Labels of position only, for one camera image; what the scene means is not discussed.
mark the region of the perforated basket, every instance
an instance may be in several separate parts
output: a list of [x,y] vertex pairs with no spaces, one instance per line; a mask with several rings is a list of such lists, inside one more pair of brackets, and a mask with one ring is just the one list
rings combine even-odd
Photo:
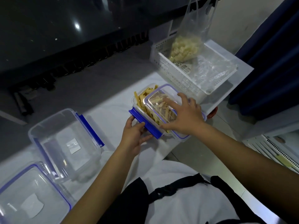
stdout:
[[[174,38],[175,35],[153,44],[150,61],[159,68],[162,74],[168,77],[184,93],[195,98],[198,103],[201,103],[207,95],[211,94],[237,71],[236,68],[224,79],[216,81],[212,91],[202,90],[201,87],[189,77],[191,72],[190,62],[172,63],[170,60],[168,60],[167,57],[169,56]],[[215,52],[215,55],[218,55],[219,59],[227,60],[224,56],[208,45],[205,44],[205,46]]]

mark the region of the hand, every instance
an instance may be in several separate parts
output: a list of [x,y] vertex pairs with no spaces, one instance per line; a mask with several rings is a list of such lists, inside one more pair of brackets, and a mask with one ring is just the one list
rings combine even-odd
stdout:
[[177,118],[171,123],[162,124],[160,127],[164,130],[174,130],[186,135],[194,135],[196,129],[205,124],[202,117],[202,108],[193,98],[188,98],[183,93],[178,93],[178,96],[182,98],[182,105],[175,103],[169,98],[164,98],[168,105],[177,111]]
[[141,144],[151,139],[152,135],[141,137],[141,135],[144,132],[145,123],[142,122],[136,124],[135,126],[132,126],[133,120],[133,116],[128,118],[125,128],[123,129],[123,136],[121,138],[121,142],[118,147],[128,150],[129,153],[135,157],[140,152]]

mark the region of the dark blue curtain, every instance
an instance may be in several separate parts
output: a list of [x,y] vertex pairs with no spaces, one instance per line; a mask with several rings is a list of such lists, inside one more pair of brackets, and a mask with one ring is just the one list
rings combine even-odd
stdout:
[[230,94],[242,115],[262,120],[299,104],[299,0],[284,0],[236,56],[254,68]]

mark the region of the clear plastic bag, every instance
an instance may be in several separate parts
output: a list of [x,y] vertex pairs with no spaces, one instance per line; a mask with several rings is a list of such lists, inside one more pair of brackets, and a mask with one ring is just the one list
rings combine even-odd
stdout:
[[192,0],[189,1],[185,16],[178,29],[177,36],[172,44],[169,60],[183,62],[195,58],[207,40],[207,34],[218,3],[212,11],[211,0],[207,0],[203,7],[198,8],[198,0],[195,0],[196,10],[190,12]]
[[201,54],[191,60],[190,78],[206,94],[215,90],[217,81],[224,79],[237,69],[237,65],[203,46]]

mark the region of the tile floor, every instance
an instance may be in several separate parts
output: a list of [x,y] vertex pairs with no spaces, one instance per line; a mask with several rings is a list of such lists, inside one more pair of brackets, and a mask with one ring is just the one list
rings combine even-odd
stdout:
[[[239,115],[237,107],[230,106],[227,99],[221,102],[218,106],[217,114],[212,119],[207,120],[207,122],[238,141],[241,141],[242,134],[254,124],[253,119]],[[175,147],[166,159],[182,162],[199,173],[218,175],[267,224],[284,223],[278,216],[252,196],[229,169],[195,137],[191,137]]]

